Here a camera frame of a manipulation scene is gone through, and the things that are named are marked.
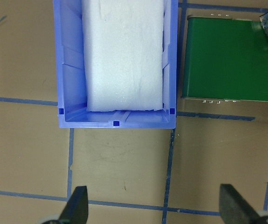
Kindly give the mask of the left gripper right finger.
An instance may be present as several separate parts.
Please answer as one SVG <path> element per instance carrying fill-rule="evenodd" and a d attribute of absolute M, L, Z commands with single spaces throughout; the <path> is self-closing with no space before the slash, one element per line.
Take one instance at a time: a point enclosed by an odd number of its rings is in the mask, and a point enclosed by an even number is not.
<path fill-rule="evenodd" d="M 225 224 L 255 224 L 260 215 L 231 184 L 221 184 L 219 213 Z"/>

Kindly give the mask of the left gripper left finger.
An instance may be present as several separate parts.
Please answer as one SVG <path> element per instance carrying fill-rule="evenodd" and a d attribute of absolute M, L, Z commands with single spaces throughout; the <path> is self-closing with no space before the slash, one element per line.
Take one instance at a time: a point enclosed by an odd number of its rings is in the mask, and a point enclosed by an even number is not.
<path fill-rule="evenodd" d="M 85 224 L 89 216 L 88 192 L 86 186 L 78 186 L 60 214 L 61 224 Z"/>

